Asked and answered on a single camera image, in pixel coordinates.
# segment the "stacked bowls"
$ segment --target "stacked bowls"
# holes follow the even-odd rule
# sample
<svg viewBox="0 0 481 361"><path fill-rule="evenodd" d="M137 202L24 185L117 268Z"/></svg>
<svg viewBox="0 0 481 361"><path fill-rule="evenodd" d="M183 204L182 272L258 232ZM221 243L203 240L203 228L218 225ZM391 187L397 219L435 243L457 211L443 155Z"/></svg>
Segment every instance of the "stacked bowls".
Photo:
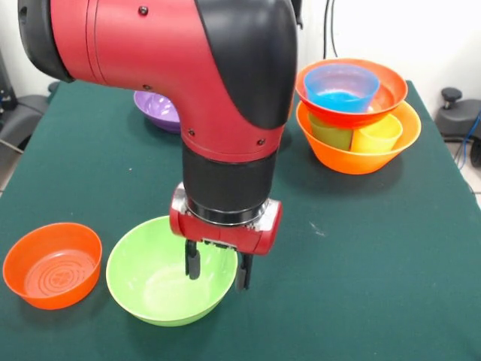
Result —
<svg viewBox="0 0 481 361"><path fill-rule="evenodd" d="M340 86L358 87L362 96L348 99L341 93L335 94L337 98L316 98L322 91L313 94L312 90L327 78L315 78L316 73L334 74L342 68L347 75ZM317 159L335 171L377 171L412 145L421 132L418 115L404 101L406 82L384 65L361 59L323 60L298 74L295 90L301 100L298 124Z"/></svg>

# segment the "yellow cup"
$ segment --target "yellow cup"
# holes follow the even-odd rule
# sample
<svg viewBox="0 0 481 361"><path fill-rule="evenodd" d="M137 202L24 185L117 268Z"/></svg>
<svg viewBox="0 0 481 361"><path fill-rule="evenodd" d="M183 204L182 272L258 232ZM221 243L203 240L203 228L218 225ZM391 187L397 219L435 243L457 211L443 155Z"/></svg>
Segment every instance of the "yellow cup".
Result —
<svg viewBox="0 0 481 361"><path fill-rule="evenodd" d="M356 129L352 135L351 151L354 153L385 153L392 150L403 133L398 118L388 114L379 122Z"/></svg>

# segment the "purple bowl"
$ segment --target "purple bowl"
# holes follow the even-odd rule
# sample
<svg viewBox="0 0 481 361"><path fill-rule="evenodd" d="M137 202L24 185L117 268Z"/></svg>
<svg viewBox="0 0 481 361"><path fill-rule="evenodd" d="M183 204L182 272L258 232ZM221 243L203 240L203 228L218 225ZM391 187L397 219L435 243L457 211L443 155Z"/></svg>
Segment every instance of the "purple bowl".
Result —
<svg viewBox="0 0 481 361"><path fill-rule="evenodd" d="M180 133L179 114L169 98L155 93L135 92L134 102L155 126L170 133Z"/></svg>

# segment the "blue cup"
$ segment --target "blue cup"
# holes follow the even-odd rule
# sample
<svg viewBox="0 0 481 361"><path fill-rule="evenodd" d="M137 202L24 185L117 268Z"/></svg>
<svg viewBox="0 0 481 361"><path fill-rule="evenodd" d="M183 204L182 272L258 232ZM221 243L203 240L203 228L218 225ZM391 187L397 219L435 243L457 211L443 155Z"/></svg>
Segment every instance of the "blue cup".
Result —
<svg viewBox="0 0 481 361"><path fill-rule="evenodd" d="M377 76L357 65L322 65L304 78L307 98L314 104L344 113L365 113L380 88Z"/></svg>

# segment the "plastic bowl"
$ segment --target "plastic bowl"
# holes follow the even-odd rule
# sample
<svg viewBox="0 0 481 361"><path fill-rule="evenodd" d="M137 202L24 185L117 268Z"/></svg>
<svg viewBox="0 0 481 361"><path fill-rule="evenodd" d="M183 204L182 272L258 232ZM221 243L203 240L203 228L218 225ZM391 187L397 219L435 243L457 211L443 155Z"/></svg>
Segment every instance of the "plastic bowl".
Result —
<svg viewBox="0 0 481 361"><path fill-rule="evenodd" d="M308 99L333 111L364 113L379 90L377 76L357 65L329 64L309 71L304 78Z"/></svg>
<svg viewBox="0 0 481 361"><path fill-rule="evenodd" d="M45 310L79 302L96 285L102 246L90 228L54 223L22 237L3 264L7 286L30 305Z"/></svg>
<svg viewBox="0 0 481 361"><path fill-rule="evenodd" d="M403 125L392 114L379 122L356 129L352 135L354 153L385 153L392 150L403 133Z"/></svg>
<svg viewBox="0 0 481 361"><path fill-rule="evenodd" d="M180 133L180 119L169 98L149 92L135 92L134 102L155 126L170 133Z"/></svg>
<svg viewBox="0 0 481 361"><path fill-rule="evenodd" d="M386 153L353 153L331 147L315 139L309 123L309 110L300 102L297 108L298 124L304 132L317 159L326 167L345 174L368 174L381 169L399 153L410 147L421 134L421 120L414 109L402 102L392 115L403 125L403 134L394 148Z"/></svg>
<svg viewBox="0 0 481 361"><path fill-rule="evenodd" d="M367 113L332 111L312 103L307 98L304 87L304 78L306 74L321 65L328 64L357 65L372 71L377 76L380 80L380 88L374 96L370 110ZM301 101L305 103L306 107L308 107L309 111L319 119L322 119L323 122L338 128L357 129L381 120L388 113L396 109L396 107L406 98L408 88L406 82L399 74L383 65L376 64L375 62L360 59L329 59L322 60L321 62L314 63L304 68L298 74L295 82L295 90Z"/></svg>
<svg viewBox="0 0 481 361"><path fill-rule="evenodd" d="M124 235L107 262L108 289L120 307L156 326L186 325L212 311L234 282L237 254L198 244L201 276L192 281L185 243L172 233L168 216Z"/></svg>

